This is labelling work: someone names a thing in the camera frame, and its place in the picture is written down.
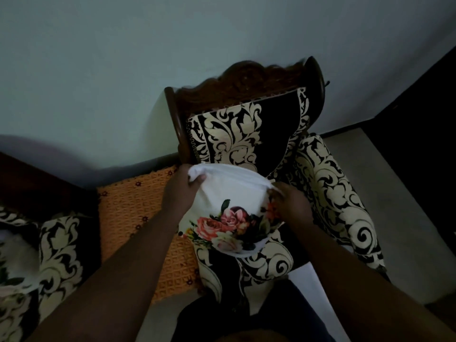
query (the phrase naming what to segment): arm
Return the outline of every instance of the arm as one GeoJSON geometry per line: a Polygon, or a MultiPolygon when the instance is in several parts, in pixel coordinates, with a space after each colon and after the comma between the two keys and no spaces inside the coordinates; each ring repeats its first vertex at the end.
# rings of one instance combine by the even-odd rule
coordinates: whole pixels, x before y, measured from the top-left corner
{"type": "Polygon", "coordinates": [[[284,183],[270,190],[279,213],[307,251],[352,341],[455,341],[456,334],[313,224],[309,201],[284,183]]]}
{"type": "Polygon", "coordinates": [[[189,165],[168,182],[161,211],[30,336],[32,341],[134,341],[163,261],[184,213],[204,180],[188,183],[189,165]]]}

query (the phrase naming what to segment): person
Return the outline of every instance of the person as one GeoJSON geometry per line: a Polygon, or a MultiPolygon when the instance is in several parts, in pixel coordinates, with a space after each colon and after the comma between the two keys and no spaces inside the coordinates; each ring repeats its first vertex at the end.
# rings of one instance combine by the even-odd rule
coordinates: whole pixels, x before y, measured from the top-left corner
{"type": "MultiPolygon", "coordinates": [[[[29,342],[124,342],[136,339],[176,227],[191,207],[205,179],[200,176],[189,183],[189,168],[189,165],[180,166],[166,185],[161,210],[54,310],[28,338],[29,342]]],[[[316,227],[310,204],[302,192],[284,183],[276,185],[282,194],[276,190],[270,190],[269,194],[275,199],[283,220],[307,252],[336,315],[352,341],[456,341],[456,334],[425,307],[316,227]]],[[[219,341],[287,341],[296,340],[298,333],[301,334],[299,340],[333,341],[324,324],[299,291],[294,289],[293,284],[286,280],[276,283],[263,306],[274,310],[281,305],[281,311],[264,316],[266,326],[239,325],[237,331],[209,338],[218,338],[219,341]],[[286,331],[279,331],[275,322],[284,310],[289,311],[288,317],[291,318],[286,331]],[[287,331],[291,330],[293,334],[288,334],[287,331]]],[[[185,330],[184,334],[182,330],[180,333],[176,330],[174,341],[184,335],[186,340],[205,340],[204,336],[208,335],[205,320],[210,316],[217,316],[219,322],[224,322],[210,295],[203,297],[202,301],[208,305],[204,316],[190,315],[187,320],[191,321],[191,329],[185,330]]]]}

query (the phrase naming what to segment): white wall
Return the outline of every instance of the white wall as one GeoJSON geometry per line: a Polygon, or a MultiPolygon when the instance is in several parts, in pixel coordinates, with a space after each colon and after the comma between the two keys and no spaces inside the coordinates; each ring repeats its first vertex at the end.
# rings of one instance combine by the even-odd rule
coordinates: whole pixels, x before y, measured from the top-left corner
{"type": "Polygon", "coordinates": [[[164,87],[246,59],[315,56],[331,84],[312,130],[354,124],[456,45],[455,12],[456,0],[1,0],[0,151],[106,181],[176,152],[164,87]]]}

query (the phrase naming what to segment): orange textured fabric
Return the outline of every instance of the orange textured fabric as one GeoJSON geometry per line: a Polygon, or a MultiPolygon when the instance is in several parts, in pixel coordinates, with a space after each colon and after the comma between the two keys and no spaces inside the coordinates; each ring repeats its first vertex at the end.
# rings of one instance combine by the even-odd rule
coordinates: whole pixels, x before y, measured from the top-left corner
{"type": "MultiPolygon", "coordinates": [[[[101,257],[105,262],[162,204],[166,183],[176,166],[99,187],[101,257]]],[[[200,288],[198,263],[190,241],[175,235],[163,263],[152,303],[168,296],[200,288]]]]}

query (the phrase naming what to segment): tile floor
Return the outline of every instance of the tile floor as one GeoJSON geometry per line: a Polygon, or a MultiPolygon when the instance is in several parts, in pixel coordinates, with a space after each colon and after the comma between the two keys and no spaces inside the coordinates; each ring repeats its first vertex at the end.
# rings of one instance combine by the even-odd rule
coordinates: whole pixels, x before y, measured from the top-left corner
{"type": "MultiPolygon", "coordinates": [[[[325,139],[374,221],[394,285],[421,303],[456,290],[456,257],[388,163],[357,128],[325,139]]],[[[307,264],[289,275],[338,342],[349,341],[313,270],[307,264]]],[[[247,295],[254,313],[271,289],[252,288],[247,295]]],[[[179,312],[198,297],[195,291],[152,306],[137,341],[168,342],[179,312]]]]}

